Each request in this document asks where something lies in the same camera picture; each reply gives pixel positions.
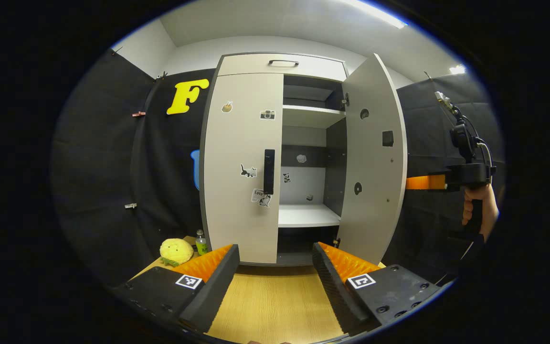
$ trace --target wooden table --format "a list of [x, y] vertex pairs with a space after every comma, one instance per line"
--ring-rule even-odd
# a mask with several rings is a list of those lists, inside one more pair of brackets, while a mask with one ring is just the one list
[[[193, 237], [184, 240], [194, 245]], [[137, 276], [155, 266], [173, 269], [157, 259]], [[313, 266], [239, 266], [206, 335], [236, 343], [299, 344], [344, 333]]]

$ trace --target white cabinet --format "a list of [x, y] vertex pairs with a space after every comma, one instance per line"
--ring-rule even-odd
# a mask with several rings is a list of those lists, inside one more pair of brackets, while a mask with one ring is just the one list
[[[261, 119], [267, 110], [274, 120]], [[328, 136], [334, 129], [338, 137]], [[341, 61], [314, 56], [224, 56], [201, 141], [212, 249], [238, 244], [242, 264], [310, 265], [313, 242], [339, 237], [341, 249], [380, 262], [400, 214], [407, 153], [397, 93], [378, 56], [350, 76]], [[251, 202], [264, 185], [264, 150], [275, 150], [269, 207]], [[241, 164], [257, 168], [255, 178]]]

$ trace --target yellow plush toy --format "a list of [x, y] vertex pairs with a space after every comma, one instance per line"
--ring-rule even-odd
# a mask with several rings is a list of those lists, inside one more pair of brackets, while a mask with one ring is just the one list
[[162, 263], [175, 267], [189, 261], [194, 254], [194, 250], [186, 240], [167, 239], [162, 242], [160, 253]]

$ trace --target plastic bottle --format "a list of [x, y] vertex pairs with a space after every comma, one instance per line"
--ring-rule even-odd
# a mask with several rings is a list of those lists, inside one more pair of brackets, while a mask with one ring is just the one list
[[197, 251], [199, 251], [199, 255], [202, 256], [207, 253], [207, 239], [205, 239], [205, 235], [203, 235], [203, 229], [197, 231], [195, 244], [197, 246]]

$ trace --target orange bar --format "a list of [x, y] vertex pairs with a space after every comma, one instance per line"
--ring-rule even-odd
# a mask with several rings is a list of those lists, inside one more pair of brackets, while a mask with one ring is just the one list
[[445, 190], [445, 175], [421, 176], [406, 179], [407, 190]]

